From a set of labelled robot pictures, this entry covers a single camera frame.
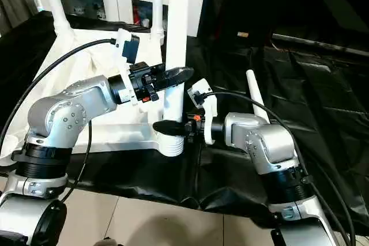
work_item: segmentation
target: black cloth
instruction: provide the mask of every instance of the black cloth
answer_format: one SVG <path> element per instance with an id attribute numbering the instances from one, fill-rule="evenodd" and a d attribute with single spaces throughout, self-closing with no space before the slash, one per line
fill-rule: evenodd
<path id="1" fill-rule="evenodd" d="M 116 30 L 129 25 L 68 16 L 73 28 Z M 55 39 L 52 18 L 42 12 L 0 38 L 5 122 L 22 91 L 31 82 Z M 196 38 L 187 39 L 187 65 L 195 68 L 186 87 L 206 78 L 215 89 L 248 92 L 246 70 L 254 69 L 265 105 L 290 126 L 318 188 L 339 219 L 341 207 L 315 163 L 332 176 L 348 203 L 358 234 L 369 234 L 367 203 L 369 67 L 340 56 L 277 51 L 274 48 L 222 49 Z M 188 97 L 184 111 L 194 111 Z M 252 112 L 240 99 L 218 97 L 219 117 Z M 72 155 L 71 180 L 83 154 Z M 251 217 L 267 225 L 266 194 L 250 158 L 224 143 L 186 144 L 178 157 L 155 150 L 92 153 L 80 188 L 192 209 Z"/>

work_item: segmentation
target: black fabric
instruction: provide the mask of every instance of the black fabric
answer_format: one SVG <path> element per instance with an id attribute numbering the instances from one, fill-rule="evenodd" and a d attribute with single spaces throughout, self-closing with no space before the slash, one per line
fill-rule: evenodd
<path id="1" fill-rule="evenodd" d="M 68 17 L 76 28 L 86 21 Z M 88 20 L 92 29 L 116 29 L 117 23 Z M 55 39 L 52 18 L 41 13 L 0 38 L 3 70 L 1 124 L 32 80 Z M 188 88 L 206 78 L 216 89 L 248 92 L 245 72 L 253 68 L 267 107 L 290 126 L 306 157 L 314 180 L 344 219 L 341 207 L 317 161 L 332 176 L 347 201 L 358 234 L 369 234 L 367 203 L 369 159 L 368 64 L 340 56 L 277 51 L 274 48 L 224 50 L 187 39 L 187 65 L 195 74 Z M 184 110 L 193 111 L 188 97 Z M 252 112 L 240 99 L 218 97 L 219 117 L 228 112 Z M 72 155 L 68 174 L 73 179 L 83 154 Z M 155 150 L 91 153 L 80 188 L 119 196 L 153 200 L 217 213 L 251 217 L 266 225 L 269 212 L 260 178 L 247 155 L 224 143 L 185 145 L 178 157 Z"/>

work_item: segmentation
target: white tube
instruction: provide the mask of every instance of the white tube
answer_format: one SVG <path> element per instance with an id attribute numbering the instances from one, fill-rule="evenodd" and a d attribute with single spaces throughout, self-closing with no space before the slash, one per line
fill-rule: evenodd
<path id="1" fill-rule="evenodd" d="M 152 3 L 152 27 L 151 35 L 160 39 L 160 45 L 164 43 L 163 30 L 163 0 L 154 0 Z"/>
<path id="2" fill-rule="evenodd" d="M 254 71 L 252 69 L 247 70 L 246 77 L 247 77 L 248 88 L 250 90 L 251 99 L 264 105 L 263 98 L 261 97 L 258 82 L 256 81 Z M 254 108 L 255 115 L 260 116 L 261 118 L 264 118 L 268 123 L 270 123 L 269 117 L 266 111 L 264 111 L 262 108 L 259 108 L 256 105 L 253 105 L 253 108 Z"/>
<path id="3" fill-rule="evenodd" d="M 52 16 L 54 18 L 55 33 L 57 35 L 67 32 L 71 33 L 71 27 L 65 17 L 61 0 L 49 0 L 49 2 L 51 6 Z"/>
<path id="4" fill-rule="evenodd" d="M 189 0 L 169 0 L 166 70 L 186 65 Z M 169 88 L 164 97 L 164 120 L 182 121 L 184 84 Z M 183 137 L 159 134 L 159 151 L 177 156 L 183 151 Z"/>

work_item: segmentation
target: white mounting bracket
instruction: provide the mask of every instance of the white mounting bracket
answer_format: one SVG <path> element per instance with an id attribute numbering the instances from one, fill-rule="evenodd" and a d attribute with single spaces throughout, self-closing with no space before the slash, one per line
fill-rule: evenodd
<path id="1" fill-rule="evenodd" d="M 203 108 L 205 110 L 204 138 L 206 144 L 212 145 L 215 142 L 212 139 L 212 122 L 213 117 L 218 115 L 217 97 L 215 97 L 215 95 L 208 96 L 206 99 L 204 99 L 202 104 L 198 104 L 195 101 L 194 97 L 196 95 L 213 92 L 205 79 L 201 79 L 200 81 L 196 82 L 187 92 L 196 108 Z"/>

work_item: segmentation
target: white plastic part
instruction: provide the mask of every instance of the white plastic part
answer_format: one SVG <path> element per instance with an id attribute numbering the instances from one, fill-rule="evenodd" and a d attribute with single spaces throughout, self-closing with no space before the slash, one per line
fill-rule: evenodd
<path id="1" fill-rule="evenodd" d="M 115 66 L 118 68 L 119 73 L 121 74 L 123 83 L 126 86 L 126 89 L 123 92 L 120 92 L 119 96 L 121 99 L 128 96 L 130 98 L 130 104 L 135 106 L 138 104 L 136 94 L 134 93 L 134 89 L 132 87 L 132 83 L 128 77 L 130 74 L 129 66 L 127 63 L 127 58 L 122 56 L 123 48 L 125 46 L 126 41 L 131 41 L 132 34 L 126 30 L 119 29 L 118 34 L 116 36 L 116 51 L 115 51 Z"/>
<path id="2" fill-rule="evenodd" d="M 205 110 L 204 138 L 206 144 L 212 145 L 215 142 L 212 139 L 213 117 L 218 115 L 217 97 L 215 95 L 211 95 L 204 100 L 204 103 L 202 104 L 196 103 L 196 101 L 194 100 L 195 94 L 213 92 L 205 79 L 201 79 L 200 81 L 196 82 L 187 92 L 191 97 L 192 101 L 194 102 L 196 108 L 198 109 L 203 108 Z"/>
<path id="3" fill-rule="evenodd" d="M 247 70 L 246 77 L 247 77 L 248 88 L 250 90 L 251 99 L 264 105 L 263 98 L 261 97 L 258 82 L 256 81 L 254 71 L 252 69 Z M 268 123 L 270 123 L 269 117 L 266 111 L 264 111 L 262 108 L 256 105 L 253 105 L 253 108 L 254 108 L 255 115 L 260 116 L 261 118 L 264 118 Z"/>
<path id="4" fill-rule="evenodd" d="M 151 36 L 156 36 L 160 40 L 160 45 L 164 44 L 163 29 L 163 0 L 154 0 L 152 3 L 152 27 Z"/>
<path id="5" fill-rule="evenodd" d="M 54 28 L 57 35 L 62 32 L 73 33 L 68 20 L 65 17 L 61 0 L 50 0 L 51 12 L 54 18 Z"/>
<path id="6" fill-rule="evenodd" d="M 189 0 L 169 0 L 166 70 L 186 65 Z M 182 121 L 184 84 L 165 91 L 164 120 Z M 183 151 L 183 137 L 158 134 L 159 151 L 177 156 Z"/>

